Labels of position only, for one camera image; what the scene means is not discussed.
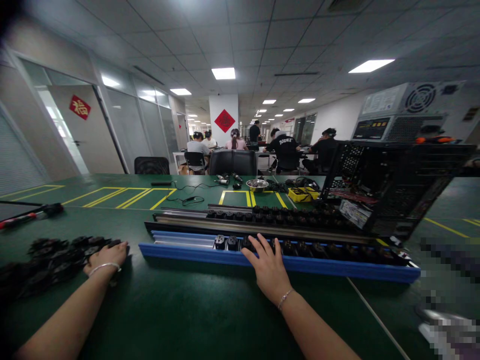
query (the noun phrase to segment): bracelet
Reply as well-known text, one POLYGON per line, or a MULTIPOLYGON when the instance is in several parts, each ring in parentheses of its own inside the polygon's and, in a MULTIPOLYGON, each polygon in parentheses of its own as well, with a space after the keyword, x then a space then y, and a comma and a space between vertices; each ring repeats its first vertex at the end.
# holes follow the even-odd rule
POLYGON ((117 269, 116 272, 117 273, 122 271, 122 268, 116 262, 107 262, 103 265, 97 266, 92 271, 90 271, 90 274, 88 274, 88 277, 91 277, 94 274, 94 272, 96 272, 98 269, 103 268, 104 266, 108 266, 108 265, 112 265, 112 266, 116 267, 116 269, 117 269))
POLYGON ((292 291, 294 291, 293 287, 290 290, 288 290, 285 295, 281 297, 280 303, 278 304, 278 310, 282 311, 282 304, 284 303, 285 299, 287 298, 288 295, 290 295, 292 291))

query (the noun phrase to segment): air vent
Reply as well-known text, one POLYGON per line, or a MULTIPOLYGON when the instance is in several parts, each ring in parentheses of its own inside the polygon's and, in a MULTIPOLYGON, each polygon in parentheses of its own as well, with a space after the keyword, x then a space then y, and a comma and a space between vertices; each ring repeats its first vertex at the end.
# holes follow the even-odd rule
POLYGON ((165 84, 163 82, 161 82, 160 80, 158 80, 155 76, 153 75, 150 75, 148 72, 146 72, 145 70, 143 70, 141 67, 137 66, 137 65, 133 65, 133 67, 135 69, 137 69, 139 72, 141 72, 142 74, 145 74, 147 75, 150 79, 153 79, 155 80, 157 83, 160 83, 162 84, 163 86, 165 86, 165 84))
POLYGON ((365 0, 333 0, 328 7, 329 12, 356 11, 365 0))

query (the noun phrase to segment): table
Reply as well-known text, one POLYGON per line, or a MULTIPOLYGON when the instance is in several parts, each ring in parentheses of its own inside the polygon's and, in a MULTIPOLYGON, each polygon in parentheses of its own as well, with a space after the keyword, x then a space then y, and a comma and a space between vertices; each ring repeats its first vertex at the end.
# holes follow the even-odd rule
MULTIPOLYGON (((251 178, 244 176, 245 181, 251 178)), ((267 178, 284 182, 294 176, 267 178)), ((174 180, 180 188, 202 182, 214 184, 213 179, 214 176, 201 175, 96 174, 5 196, 3 200, 63 202, 65 213, 0 233, 0 266, 10 261, 27 261, 27 250, 39 237, 72 240, 81 235, 96 235, 129 241, 131 257, 124 265, 118 286, 105 297, 81 359, 185 359, 199 355, 213 359, 302 359, 278 310, 258 289, 252 268, 143 258, 140 253, 138 243, 152 241, 143 221, 151 220, 152 213, 161 206, 182 207, 179 201, 167 203, 167 195, 185 199, 192 194, 191 188, 173 191, 174 186, 151 190, 150 182, 174 180)), ((323 182, 321 177, 315 180, 323 182)), ((471 180, 468 196, 475 199, 472 192, 480 194, 480 184, 471 180)), ((460 189, 465 186, 449 186, 438 200, 440 208, 432 209, 428 216, 451 230, 480 236, 480 227, 464 222, 468 227, 462 229, 458 226, 460 219, 452 220, 442 211, 445 203, 452 204, 452 196, 461 194, 460 189)), ((246 206, 249 200, 252 205, 252 197, 245 191, 233 191, 231 185, 198 188, 193 194, 205 197, 206 201, 190 209, 206 209, 208 203, 218 204, 222 198, 225 205, 246 206)), ((281 204, 279 198, 286 207, 294 206, 285 194, 278 197, 275 193, 258 193, 254 201, 271 207, 281 204)), ((459 216, 472 217, 466 213, 469 207, 464 201, 458 199, 457 203, 462 204, 459 216)), ((455 235, 423 221, 414 238, 422 236, 455 235)), ((415 261, 426 262, 417 242, 408 247, 415 261)), ((437 357, 418 332, 420 322, 413 312, 413 306, 421 300, 421 291, 428 286, 443 291, 455 288, 455 292, 443 296, 447 301, 456 299, 453 310, 471 318, 479 317, 479 305, 466 306, 465 301, 467 297, 476 299, 480 292, 445 265, 434 262, 431 269, 436 270, 433 277, 410 286, 306 273, 291 273, 290 280, 362 359, 404 359, 372 315, 374 312, 411 359, 433 360, 437 357), (458 294, 465 294, 463 302, 458 294)), ((20 346, 84 280, 85 276, 79 274, 72 281, 11 305, 2 324, 5 340, 14 348, 20 346)))

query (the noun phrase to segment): white wall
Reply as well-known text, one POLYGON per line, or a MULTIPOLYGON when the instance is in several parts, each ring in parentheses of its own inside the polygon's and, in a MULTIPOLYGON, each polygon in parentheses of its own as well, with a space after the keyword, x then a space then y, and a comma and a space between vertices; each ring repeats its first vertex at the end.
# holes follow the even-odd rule
POLYGON ((230 132, 232 129, 239 129, 239 96, 235 95, 212 95, 209 97, 210 101, 210 119, 211 119, 211 136, 216 140, 218 146, 225 146, 225 143, 231 139, 230 132), (230 116, 235 120, 233 125, 224 132, 215 123, 220 113, 226 110, 230 116))

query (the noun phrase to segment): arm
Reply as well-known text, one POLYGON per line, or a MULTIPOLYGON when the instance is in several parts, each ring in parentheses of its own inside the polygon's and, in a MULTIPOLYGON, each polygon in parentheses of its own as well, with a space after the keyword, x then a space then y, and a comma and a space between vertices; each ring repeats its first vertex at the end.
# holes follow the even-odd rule
MULTIPOLYGON (((262 293, 278 306, 282 296, 292 289, 282 260, 280 243, 276 238, 274 254, 267 240, 261 234, 257 236, 261 244, 251 236, 248 238, 258 258, 246 248, 241 252, 255 269, 256 283, 262 293)), ((281 313, 307 360, 360 360, 296 291, 293 290, 283 301, 281 313)))
MULTIPOLYGON (((105 246, 93 254, 83 271, 86 274, 106 263, 122 265, 127 257, 127 242, 112 248, 105 246)), ((79 356, 110 279, 117 272, 114 266, 99 268, 87 279, 48 321, 20 348, 14 359, 76 359, 79 356)))

